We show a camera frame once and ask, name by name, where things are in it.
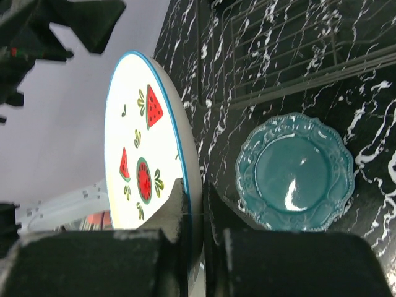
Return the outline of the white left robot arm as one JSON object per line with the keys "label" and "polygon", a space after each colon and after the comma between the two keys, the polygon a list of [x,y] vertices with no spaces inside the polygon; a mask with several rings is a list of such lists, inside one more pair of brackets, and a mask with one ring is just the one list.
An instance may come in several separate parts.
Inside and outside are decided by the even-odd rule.
{"label": "white left robot arm", "polygon": [[[73,52],[50,29],[69,27],[89,53],[102,54],[123,14],[123,1],[1,1],[1,104],[24,105],[17,88],[37,60],[66,62]],[[15,209],[21,233],[52,230],[91,213],[108,210],[103,181],[43,204]]]}

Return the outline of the white plate with red pattern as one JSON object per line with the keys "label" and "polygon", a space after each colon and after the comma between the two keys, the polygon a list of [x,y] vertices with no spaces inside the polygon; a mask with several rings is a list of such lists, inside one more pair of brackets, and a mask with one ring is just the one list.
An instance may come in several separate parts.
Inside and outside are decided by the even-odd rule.
{"label": "white plate with red pattern", "polygon": [[117,63],[105,109],[105,179],[115,229],[186,219],[188,287],[202,252],[202,180],[191,125],[174,83],[151,57]]}

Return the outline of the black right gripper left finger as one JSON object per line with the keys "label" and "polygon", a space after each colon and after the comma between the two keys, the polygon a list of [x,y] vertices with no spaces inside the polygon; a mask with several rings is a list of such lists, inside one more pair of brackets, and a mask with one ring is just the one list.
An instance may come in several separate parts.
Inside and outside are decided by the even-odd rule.
{"label": "black right gripper left finger", "polygon": [[2,296],[187,296],[187,194],[173,183],[163,208],[136,230],[20,235],[1,204]]}

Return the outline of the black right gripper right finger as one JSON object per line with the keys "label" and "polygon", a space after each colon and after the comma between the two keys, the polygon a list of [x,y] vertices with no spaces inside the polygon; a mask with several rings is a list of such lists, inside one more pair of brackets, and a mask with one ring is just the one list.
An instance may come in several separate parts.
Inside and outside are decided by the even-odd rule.
{"label": "black right gripper right finger", "polygon": [[390,296],[369,244],[347,233],[251,228],[204,184],[207,296]]}

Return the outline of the teal scalloped plate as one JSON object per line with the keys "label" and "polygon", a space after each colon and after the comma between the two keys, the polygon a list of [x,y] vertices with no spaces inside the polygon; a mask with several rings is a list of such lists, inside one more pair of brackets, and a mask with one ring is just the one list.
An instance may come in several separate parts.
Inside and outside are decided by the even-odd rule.
{"label": "teal scalloped plate", "polygon": [[325,231],[355,189],[354,160],[340,134],[301,113],[257,126],[235,164],[244,212],[274,231]]}

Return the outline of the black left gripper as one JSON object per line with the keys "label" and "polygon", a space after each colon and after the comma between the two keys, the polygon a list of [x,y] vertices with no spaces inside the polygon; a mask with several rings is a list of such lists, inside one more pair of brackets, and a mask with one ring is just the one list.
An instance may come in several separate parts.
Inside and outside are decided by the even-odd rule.
{"label": "black left gripper", "polygon": [[71,28],[88,52],[102,54],[125,9],[118,0],[1,1],[1,104],[24,105],[17,88],[37,60],[73,57],[51,31],[52,20]]}

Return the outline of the wire dish rack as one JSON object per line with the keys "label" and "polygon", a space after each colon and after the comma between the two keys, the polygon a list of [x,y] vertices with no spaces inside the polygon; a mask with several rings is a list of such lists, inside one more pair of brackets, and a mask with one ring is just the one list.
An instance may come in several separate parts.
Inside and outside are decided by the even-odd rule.
{"label": "wire dish rack", "polygon": [[395,64],[394,1],[201,1],[199,100],[276,100]]}

